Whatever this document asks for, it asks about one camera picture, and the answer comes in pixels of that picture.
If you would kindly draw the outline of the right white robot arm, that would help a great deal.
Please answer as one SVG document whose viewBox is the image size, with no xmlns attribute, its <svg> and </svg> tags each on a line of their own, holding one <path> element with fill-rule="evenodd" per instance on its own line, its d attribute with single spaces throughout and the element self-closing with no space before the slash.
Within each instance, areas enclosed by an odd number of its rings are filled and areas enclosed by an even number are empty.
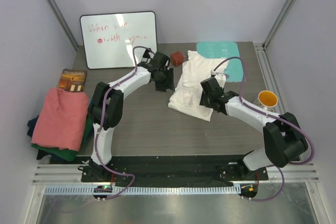
<svg viewBox="0 0 336 224">
<path fill-rule="evenodd" d="M 296 117 L 262 109 L 233 91 L 225 92 L 215 77 L 201 82 L 200 105 L 237 118 L 262 133 L 264 147 L 247 153 L 237 161 L 237 173 L 250 179 L 260 168 L 285 167 L 308 150 L 307 139 Z"/>
</svg>

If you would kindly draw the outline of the red brown cube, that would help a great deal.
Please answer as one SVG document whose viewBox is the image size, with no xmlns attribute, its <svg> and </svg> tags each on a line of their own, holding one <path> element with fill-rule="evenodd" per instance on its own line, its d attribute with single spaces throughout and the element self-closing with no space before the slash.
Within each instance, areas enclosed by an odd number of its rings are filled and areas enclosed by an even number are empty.
<svg viewBox="0 0 336 224">
<path fill-rule="evenodd" d="M 185 61 L 185 57 L 180 51 L 176 51 L 176 52 L 172 53 L 171 56 L 170 56 L 170 59 L 171 59 L 171 63 L 175 67 L 183 64 L 184 61 Z"/>
</svg>

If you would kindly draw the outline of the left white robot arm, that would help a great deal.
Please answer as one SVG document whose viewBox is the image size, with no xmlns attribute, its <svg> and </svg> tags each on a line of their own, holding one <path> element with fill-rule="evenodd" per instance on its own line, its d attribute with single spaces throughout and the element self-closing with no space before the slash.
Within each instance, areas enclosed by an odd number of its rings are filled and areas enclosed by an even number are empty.
<svg viewBox="0 0 336 224">
<path fill-rule="evenodd" d="M 96 85 L 89 114 L 93 121 L 94 144 L 89 163 L 91 172 L 98 180 L 105 182 L 112 174 L 108 166 L 112 160 L 111 146 L 115 127 L 119 124 L 123 113 L 123 104 L 132 92 L 150 83 L 155 83 L 156 91 L 174 90 L 173 69 L 169 67 L 170 58 L 146 48 L 142 60 L 133 71 L 124 77 L 110 82 L 99 82 Z"/>
</svg>

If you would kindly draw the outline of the white t shirt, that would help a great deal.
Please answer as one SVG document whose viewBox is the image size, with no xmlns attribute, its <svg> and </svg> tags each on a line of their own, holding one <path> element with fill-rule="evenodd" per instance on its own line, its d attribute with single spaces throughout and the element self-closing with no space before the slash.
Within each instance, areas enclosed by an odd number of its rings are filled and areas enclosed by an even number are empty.
<svg viewBox="0 0 336 224">
<path fill-rule="evenodd" d="M 220 87 L 224 87 L 226 76 L 224 71 L 228 66 L 228 61 L 223 62 L 223 58 L 208 59 L 197 51 L 187 52 L 188 61 L 182 64 L 182 74 L 171 95 L 168 103 L 170 109 L 184 113 L 195 118 L 210 121 L 213 109 L 200 105 L 203 92 L 201 82 L 210 78 L 213 70 Z"/>
</svg>

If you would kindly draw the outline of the small white whiteboard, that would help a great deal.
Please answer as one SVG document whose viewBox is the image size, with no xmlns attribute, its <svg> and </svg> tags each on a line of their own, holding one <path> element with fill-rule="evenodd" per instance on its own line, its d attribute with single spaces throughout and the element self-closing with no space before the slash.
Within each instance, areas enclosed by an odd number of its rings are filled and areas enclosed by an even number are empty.
<svg viewBox="0 0 336 224">
<path fill-rule="evenodd" d="M 153 11 L 83 15 L 80 27 L 89 69 L 132 68 L 145 48 L 157 50 Z"/>
</svg>

